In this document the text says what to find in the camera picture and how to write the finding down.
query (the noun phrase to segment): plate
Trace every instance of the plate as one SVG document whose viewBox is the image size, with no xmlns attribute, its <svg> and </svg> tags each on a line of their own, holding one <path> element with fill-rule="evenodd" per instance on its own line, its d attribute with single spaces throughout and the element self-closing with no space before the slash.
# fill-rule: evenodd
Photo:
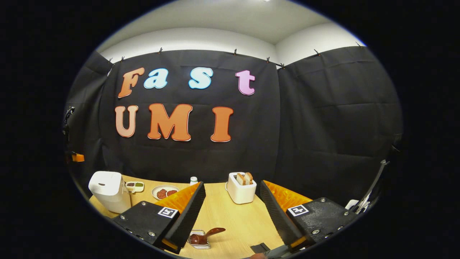
<svg viewBox="0 0 460 259">
<path fill-rule="evenodd" d="M 172 186 L 172 185 L 158 185 L 157 187 L 153 188 L 152 190 L 152 195 L 153 197 L 155 197 L 155 199 L 157 200 L 162 200 L 162 199 L 159 199 L 157 196 L 156 196 L 156 193 L 161 191 L 161 189 L 165 189 L 167 192 L 169 191 L 172 191 L 172 190 L 176 190 L 176 191 L 179 191 L 179 188 L 175 187 L 175 186 Z"/>
</svg>

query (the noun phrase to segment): white toaster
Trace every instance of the white toaster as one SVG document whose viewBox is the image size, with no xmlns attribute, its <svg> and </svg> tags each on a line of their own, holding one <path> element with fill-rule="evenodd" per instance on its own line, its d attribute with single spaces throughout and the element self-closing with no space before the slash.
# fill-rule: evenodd
<svg viewBox="0 0 460 259">
<path fill-rule="evenodd" d="M 253 179 L 253 183 L 249 185 L 240 185 L 236 180 L 236 175 L 240 173 L 242 176 L 244 172 L 235 172 L 229 174 L 229 180 L 226 183 L 225 189 L 228 191 L 231 199 L 236 204 L 249 203 L 254 200 L 256 193 L 256 181 Z"/>
</svg>

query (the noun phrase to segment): salt shaker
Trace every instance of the salt shaker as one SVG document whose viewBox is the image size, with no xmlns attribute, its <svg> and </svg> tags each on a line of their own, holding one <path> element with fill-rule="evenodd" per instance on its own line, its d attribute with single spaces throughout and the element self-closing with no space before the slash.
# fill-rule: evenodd
<svg viewBox="0 0 460 259">
<path fill-rule="evenodd" d="M 190 177 L 190 186 L 198 183 L 198 179 L 195 176 Z"/>
</svg>

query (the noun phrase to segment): white wall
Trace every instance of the white wall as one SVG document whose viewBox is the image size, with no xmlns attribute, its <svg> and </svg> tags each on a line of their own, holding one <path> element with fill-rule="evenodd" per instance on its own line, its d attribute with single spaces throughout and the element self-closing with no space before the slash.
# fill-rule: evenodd
<svg viewBox="0 0 460 259">
<path fill-rule="evenodd" d="M 290 64 L 311 55 L 327 50 L 358 46 L 365 46 L 350 32 L 335 23 L 320 24 L 296 32 L 276 44 L 278 58 L 284 64 Z"/>
<path fill-rule="evenodd" d="M 200 49 L 233 52 L 279 63 L 273 44 L 236 32 L 208 28 L 176 28 L 145 33 L 122 41 L 101 52 L 112 63 L 147 53 Z"/>
<path fill-rule="evenodd" d="M 233 52 L 288 65 L 297 60 L 340 47 L 365 46 L 359 39 L 334 23 L 320 24 L 296 32 L 273 45 L 247 35 L 220 29 L 176 28 L 141 34 L 101 52 L 112 62 L 163 51 L 201 49 Z"/>
</svg>

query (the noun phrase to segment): orange letter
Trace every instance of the orange letter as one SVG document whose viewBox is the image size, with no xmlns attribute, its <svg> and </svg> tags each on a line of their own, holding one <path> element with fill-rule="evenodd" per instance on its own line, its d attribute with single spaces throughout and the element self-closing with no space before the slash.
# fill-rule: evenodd
<svg viewBox="0 0 460 259">
<path fill-rule="evenodd" d="M 136 105 L 128 106 L 129 127 L 128 129 L 125 129 L 125 127 L 123 127 L 123 113 L 125 112 L 125 107 L 118 106 L 115 108 L 116 131 L 118 132 L 118 134 L 120 134 L 120 136 L 129 138 L 134 134 L 134 131 L 136 130 L 136 112 L 138 111 L 138 109 L 139 107 L 137 107 Z"/>
<path fill-rule="evenodd" d="M 136 84 L 138 83 L 138 78 L 139 76 L 144 74 L 144 68 L 138 68 L 136 70 L 133 70 L 131 72 L 128 72 L 123 75 L 123 84 L 121 85 L 121 91 L 118 94 L 118 98 L 123 98 L 125 96 L 128 96 L 131 94 L 132 90 L 129 88 L 135 87 Z"/>
<path fill-rule="evenodd" d="M 188 104 L 179 104 L 168 117 L 165 107 L 161 103 L 154 103 L 149 106 L 152 112 L 152 121 L 150 124 L 150 132 L 147 136 L 150 139 L 160 139 L 161 134 L 158 132 L 158 127 L 165 139 L 169 138 L 169 134 L 174 128 L 174 133 L 171 138 L 176 141 L 189 141 L 189 113 L 193 107 Z"/>
<path fill-rule="evenodd" d="M 213 113 L 216 115 L 216 125 L 211 140 L 214 142 L 229 142 L 229 120 L 233 114 L 233 109 L 227 107 L 215 107 Z"/>
</svg>

